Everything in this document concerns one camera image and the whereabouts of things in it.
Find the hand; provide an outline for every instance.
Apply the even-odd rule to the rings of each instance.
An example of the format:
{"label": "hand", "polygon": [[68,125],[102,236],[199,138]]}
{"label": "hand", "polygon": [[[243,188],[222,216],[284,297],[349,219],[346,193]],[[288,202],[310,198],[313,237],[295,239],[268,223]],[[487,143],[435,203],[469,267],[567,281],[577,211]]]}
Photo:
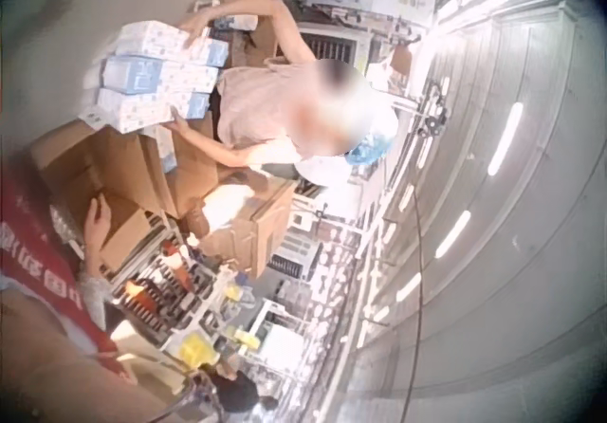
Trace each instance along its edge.
{"label": "hand", "polygon": [[186,18],[178,25],[179,29],[190,33],[190,37],[186,41],[184,48],[189,48],[193,41],[202,36],[202,32],[209,25],[211,20],[213,20],[211,8],[204,8]]}
{"label": "hand", "polygon": [[93,198],[84,221],[84,248],[87,255],[99,254],[111,222],[112,212],[103,194]]}
{"label": "hand", "polygon": [[164,122],[162,125],[169,129],[170,131],[176,132],[181,136],[185,136],[186,133],[190,130],[190,125],[187,121],[183,119],[179,112],[175,107],[171,105],[171,115],[173,116],[173,121]]}

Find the person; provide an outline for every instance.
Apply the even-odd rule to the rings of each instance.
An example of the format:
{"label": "person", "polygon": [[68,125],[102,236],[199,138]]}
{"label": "person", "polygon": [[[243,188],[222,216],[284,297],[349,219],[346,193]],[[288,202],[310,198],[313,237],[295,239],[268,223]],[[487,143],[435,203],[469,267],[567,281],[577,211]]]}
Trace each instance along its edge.
{"label": "person", "polygon": [[[119,362],[99,356],[118,349],[91,318],[76,261],[62,252],[47,205],[30,196],[40,186],[27,191],[27,171],[2,164],[2,420],[130,423],[160,414],[166,403],[134,385]],[[93,279],[101,276],[110,222],[104,200],[94,199],[84,226],[84,272]]]}
{"label": "person", "polygon": [[318,60],[282,0],[236,0],[203,8],[181,25],[190,44],[227,15],[269,17],[284,57],[225,70],[211,96],[214,139],[172,109],[165,126],[228,167],[293,164],[353,149],[370,127],[372,90],[354,67]]}
{"label": "person", "polygon": [[217,389],[217,397],[224,411],[228,414],[244,414],[253,410],[257,404],[261,404],[266,411],[275,411],[278,399],[259,395],[255,382],[234,368],[233,363],[234,358],[220,359],[214,367],[204,365],[201,368]]}

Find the factory floor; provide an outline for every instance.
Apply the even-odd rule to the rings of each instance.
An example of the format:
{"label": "factory floor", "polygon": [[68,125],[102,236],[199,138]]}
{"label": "factory floor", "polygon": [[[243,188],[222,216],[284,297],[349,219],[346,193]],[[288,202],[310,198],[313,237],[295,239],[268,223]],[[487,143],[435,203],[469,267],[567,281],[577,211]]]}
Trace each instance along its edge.
{"label": "factory floor", "polygon": [[193,1],[3,0],[3,156],[77,117],[86,72],[122,25],[176,23]]}

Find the black cable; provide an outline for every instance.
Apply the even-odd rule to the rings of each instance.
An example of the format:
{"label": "black cable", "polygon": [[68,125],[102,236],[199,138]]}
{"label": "black cable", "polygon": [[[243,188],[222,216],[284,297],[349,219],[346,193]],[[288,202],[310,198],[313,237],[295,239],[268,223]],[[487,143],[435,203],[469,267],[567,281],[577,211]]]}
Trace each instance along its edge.
{"label": "black cable", "polygon": [[[419,218],[419,208],[417,206],[417,188],[414,186],[414,210],[415,210],[415,220],[417,223],[417,241],[419,244],[419,274],[422,275],[424,270],[424,251],[422,248],[422,239],[421,239],[421,220]],[[411,396],[414,392],[414,383],[415,383],[415,373],[417,372],[417,361],[419,360],[419,345],[421,343],[421,313],[424,307],[424,280],[419,281],[419,307],[417,309],[417,334],[415,339],[415,349],[414,349],[414,361],[411,366],[411,378],[409,379],[409,390],[407,390],[407,398],[405,399],[405,407],[402,410],[402,415],[400,416],[400,423],[404,423],[407,419],[407,412],[409,411],[409,405],[411,404]]]}

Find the black shirt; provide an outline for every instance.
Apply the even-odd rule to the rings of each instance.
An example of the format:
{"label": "black shirt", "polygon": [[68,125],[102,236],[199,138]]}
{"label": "black shirt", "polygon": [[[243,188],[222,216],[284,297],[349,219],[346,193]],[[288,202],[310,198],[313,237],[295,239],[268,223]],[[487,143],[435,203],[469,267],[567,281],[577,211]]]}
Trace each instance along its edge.
{"label": "black shirt", "polygon": [[230,414],[243,414],[253,409],[259,402],[257,385],[241,371],[236,380],[229,380],[218,374],[210,375],[217,388],[217,396],[224,410]]}

